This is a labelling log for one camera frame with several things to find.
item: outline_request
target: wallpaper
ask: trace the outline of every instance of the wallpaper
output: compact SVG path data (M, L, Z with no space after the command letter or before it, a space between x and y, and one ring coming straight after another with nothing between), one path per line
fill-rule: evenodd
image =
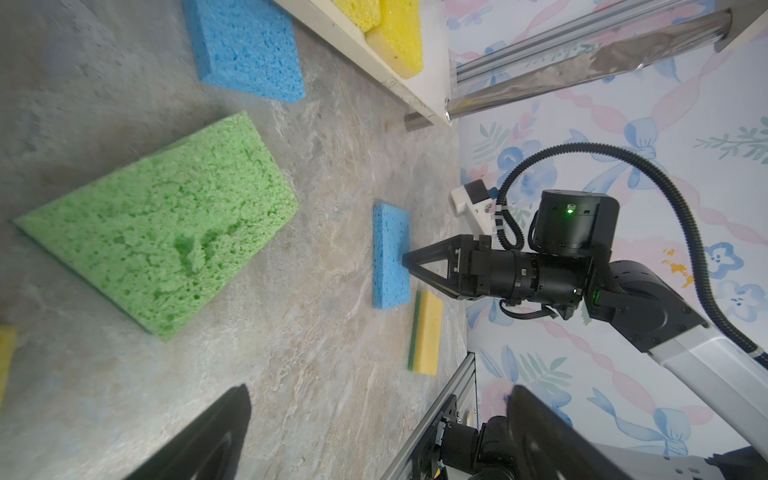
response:
M491 40L514 41L601 5L448 0L452 51L457 61L482 55ZM697 15L707 5L695 7L678 14ZM768 31L732 53L700 48L641 71L462 118L462 183L481 178L494 193L525 157L569 141L639 153L672 177L695 213L720 308L768 346L766 78ZM524 231L548 188L617 198L621 213L612 260L647 265L701 311L680 226L644 175L597 155L542 161L508 197ZM479 360L481 421L503 415L507 394L520 383L592 442L701 456L746 445L682 382L583 310L568 321L516 320L485 299L468 305L467 327L468 347Z

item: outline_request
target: black wire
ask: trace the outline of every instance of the black wire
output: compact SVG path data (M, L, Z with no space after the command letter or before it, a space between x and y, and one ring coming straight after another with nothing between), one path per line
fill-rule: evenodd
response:
M512 317L514 319L518 319L518 320L533 320L534 318L541 318L543 316L550 316L552 318L555 318L555 317L558 316L558 314L554 310L551 310L551 309L547 308L546 306L541 308L541 310L537 310L535 312L517 313L517 312L513 312L511 310L507 310L506 308L504 308L504 305L506 305L506 304L507 304L507 300L501 299L501 300L498 301L498 308L506 316L510 316L510 317Z
M699 235L696 220L694 219L694 215L690 212L690 208L685 202L683 195L680 194L680 191L675 187L674 183L672 183L672 180L670 180L659 167L640 155L623 148L614 147L613 145L591 144L586 142L563 144L556 147L545 148L526 158L512 172L510 172L504 180L502 188L498 191L497 203L502 206L507 204L507 192L509 192L509 188L525 169L545 158L571 153L602 154L617 158L618 160L637 168L659 187L659 190L661 190L661 193L667 198L667 201L669 201L672 206L672 210L674 210L674 213L677 215L677 221L680 222L680 226L683 228L685 243L688 246L688 252L690 254L691 269L694 273L696 295L699 298L699 302L701 302L702 308L704 308L704 312L710 317L712 323L714 323L725 336L733 340L733 342L743 351L750 355L759 351L759 346L737 329L717 306L717 302L712 295L709 270L707 268L707 258L704 256L704 245L701 242L701 235ZM525 244L520 226L515 222L515 219L512 218L509 210L502 210L502 217L507 225L512 228L512 232L515 234L516 243L515 245L509 243L503 228L497 228L498 240L506 250L520 250ZM496 225L498 226L500 223L501 219L497 217ZM761 354L756 357L755 360L768 369L768 355L766 353L760 353Z

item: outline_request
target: green sponge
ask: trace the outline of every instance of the green sponge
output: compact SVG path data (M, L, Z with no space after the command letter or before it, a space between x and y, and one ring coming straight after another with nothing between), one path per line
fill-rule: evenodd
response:
M240 112L14 222L168 340L297 210Z

